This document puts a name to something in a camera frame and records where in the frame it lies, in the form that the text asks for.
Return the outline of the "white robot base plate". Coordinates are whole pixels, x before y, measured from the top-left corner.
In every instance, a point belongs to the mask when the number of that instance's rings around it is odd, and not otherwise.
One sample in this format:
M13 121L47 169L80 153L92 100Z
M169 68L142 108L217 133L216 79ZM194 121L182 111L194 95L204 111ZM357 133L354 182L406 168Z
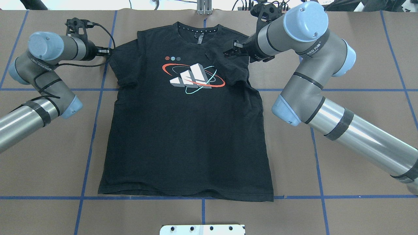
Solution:
M246 235L245 225L167 225L162 226L160 235Z

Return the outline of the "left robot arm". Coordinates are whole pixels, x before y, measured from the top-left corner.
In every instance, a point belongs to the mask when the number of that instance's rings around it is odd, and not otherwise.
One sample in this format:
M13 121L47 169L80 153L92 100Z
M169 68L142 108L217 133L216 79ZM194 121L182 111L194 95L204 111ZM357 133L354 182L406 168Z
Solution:
M83 108L77 95L55 73L60 61L89 61L96 56L110 56L111 48L53 32L35 32L28 49L9 66L10 76L23 85L31 85L40 94L22 103L1 118L0 151L4 152L57 117L64 119Z

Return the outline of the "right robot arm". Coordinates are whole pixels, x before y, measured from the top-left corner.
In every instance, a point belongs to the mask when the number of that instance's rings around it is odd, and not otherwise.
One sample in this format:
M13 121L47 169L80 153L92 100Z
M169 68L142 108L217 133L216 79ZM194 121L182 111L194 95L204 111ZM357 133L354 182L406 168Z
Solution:
M256 32L240 42L225 43L224 55L249 56L268 62L293 50L302 60L272 107L275 116L297 126L305 123L405 184L417 195L417 148L325 98L322 90L331 77L350 70L356 52L329 28L318 2L304 2L280 15L274 4L257 4Z

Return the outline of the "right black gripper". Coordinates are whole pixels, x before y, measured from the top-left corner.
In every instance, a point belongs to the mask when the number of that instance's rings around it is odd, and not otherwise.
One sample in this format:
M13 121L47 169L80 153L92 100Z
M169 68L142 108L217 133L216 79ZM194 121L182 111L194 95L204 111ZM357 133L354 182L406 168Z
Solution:
M269 62L275 58L274 55L267 55L260 49L256 35L248 37L243 42L233 39L232 49L226 50L223 54L225 57L247 55L250 57L250 63L260 61Z

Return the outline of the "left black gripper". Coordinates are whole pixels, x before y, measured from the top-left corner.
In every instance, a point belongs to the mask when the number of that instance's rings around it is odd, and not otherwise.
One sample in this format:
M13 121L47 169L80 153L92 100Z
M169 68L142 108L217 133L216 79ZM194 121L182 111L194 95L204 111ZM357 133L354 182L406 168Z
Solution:
M111 56L111 48L100 47L95 44L86 44L86 61L93 60L97 55Z

